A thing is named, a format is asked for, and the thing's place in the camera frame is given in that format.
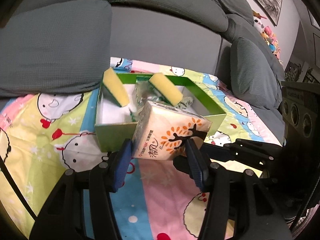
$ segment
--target pile of plush toys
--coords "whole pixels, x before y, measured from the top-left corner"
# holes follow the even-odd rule
[[[254,19],[254,27],[257,29],[257,31],[260,33],[262,38],[266,41],[268,46],[270,47],[272,53],[277,57],[278,60],[280,60],[280,48],[278,45],[278,40],[276,35],[272,32],[271,28],[269,26],[264,26],[261,22],[261,19],[266,17],[261,16],[259,13],[256,13],[253,11],[253,19]]]

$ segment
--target blue gripper pad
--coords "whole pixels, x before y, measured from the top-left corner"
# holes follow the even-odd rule
[[[120,151],[114,159],[115,170],[112,188],[117,192],[122,187],[132,157],[132,141],[125,139]]]
[[[195,181],[196,186],[201,190],[201,192],[204,192],[205,182],[209,177],[208,165],[206,165],[193,139],[188,139],[185,145],[187,160],[190,166],[193,180]]]

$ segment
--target open box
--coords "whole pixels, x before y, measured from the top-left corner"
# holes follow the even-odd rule
[[[137,76],[151,77],[152,74],[117,73],[130,98],[130,104],[119,107],[101,82],[95,130],[102,152],[118,151],[126,138],[132,139],[137,122],[132,122],[131,111],[136,110],[133,91]],[[193,104],[185,111],[199,114],[212,122],[208,135],[213,135],[220,127],[226,113],[200,87],[187,77],[167,76],[184,96],[193,97]]]

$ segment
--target white dot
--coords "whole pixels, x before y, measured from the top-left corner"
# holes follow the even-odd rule
[[[130,216],[130,217],[128,218],[128,220],[129,220],[130,223],[135,223],[135,222],[138,221],[138,218],[137,218],[136,216]]]

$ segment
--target cartoon print blanket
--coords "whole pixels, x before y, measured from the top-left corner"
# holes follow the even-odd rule
[[[251,107],[234,98],[215,76],[124,58],[111,58],[119,72],[163,72],[186,76],[227,113],[205,142],[222,146],[236,138],[279,144]],[[68,168],[83,171],[97,165],[100,152],[94,133],[98,90],[77,95],[28,95],[12,99],[0,114],[0,155],[35,214]],[[237,162],[223,163],[243,171]],[[0,200],[8,214],[29,236],[34,220],[0,172]],[[208,194],[170,161],[133,159],[124,186],[111,195],[122,238],[126,240],[194,240],[199,234]],[[88,192],[84,192],[85,229],[94,238]],[[226,238],[232,236],[229,221]]]

